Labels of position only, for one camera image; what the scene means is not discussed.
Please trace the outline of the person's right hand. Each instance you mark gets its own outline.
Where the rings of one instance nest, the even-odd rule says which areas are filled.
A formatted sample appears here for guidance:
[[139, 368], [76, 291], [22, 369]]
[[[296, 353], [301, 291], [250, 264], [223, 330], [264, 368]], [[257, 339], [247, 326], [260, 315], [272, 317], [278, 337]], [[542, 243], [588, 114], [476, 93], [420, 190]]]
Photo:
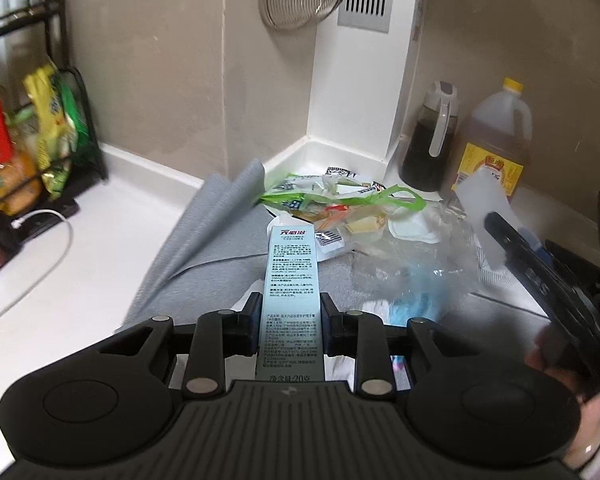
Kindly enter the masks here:
[[578, 469], [588, 463], [600, 449], [600, 394], [591, 400], [583, 400], [581, 385], [577, 374], [565, 368], [549, 366], [544, 358], [543, 344], [537, 339], [535, 348], [524, 359], [526, 364], [553, 377], [566, 386], [578, 399], [580, 406], [580, 426], [564, 463], [571, 469]]

